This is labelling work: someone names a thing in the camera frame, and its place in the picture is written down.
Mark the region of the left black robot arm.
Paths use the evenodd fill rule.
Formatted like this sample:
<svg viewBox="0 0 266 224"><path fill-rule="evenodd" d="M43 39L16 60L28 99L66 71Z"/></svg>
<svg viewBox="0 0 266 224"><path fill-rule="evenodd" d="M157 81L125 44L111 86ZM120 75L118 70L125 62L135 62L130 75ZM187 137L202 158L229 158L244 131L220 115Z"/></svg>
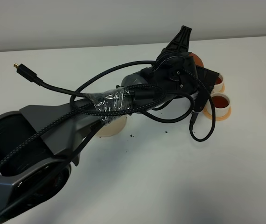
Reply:
<svg viewBox="0 0 266 224"><path fill-rule="evenodd" d="M0 224L49 200L66 184L71 165L102 127L133 113L146 114L197 89L189 56L191 29L182 26L155 61L102 93L83 93L44 83L23 64L18 74L46 89L71 96L59 106L28 105L0 115Z"/></svg>

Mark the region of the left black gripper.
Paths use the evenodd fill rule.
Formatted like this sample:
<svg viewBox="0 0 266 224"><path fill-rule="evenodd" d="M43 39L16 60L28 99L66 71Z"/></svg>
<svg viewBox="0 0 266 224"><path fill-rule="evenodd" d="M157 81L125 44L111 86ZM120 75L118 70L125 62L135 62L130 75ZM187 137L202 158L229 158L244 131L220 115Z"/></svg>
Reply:
<svg viewBox="0 0 266 224"><path fill-rule="evenodd" d="M192 28L182 26L178 34L163 49L151 67L141 70L148 84L157 85L167 94L194 94L198 84L196 65L189 51L189 40Z"/></svg>

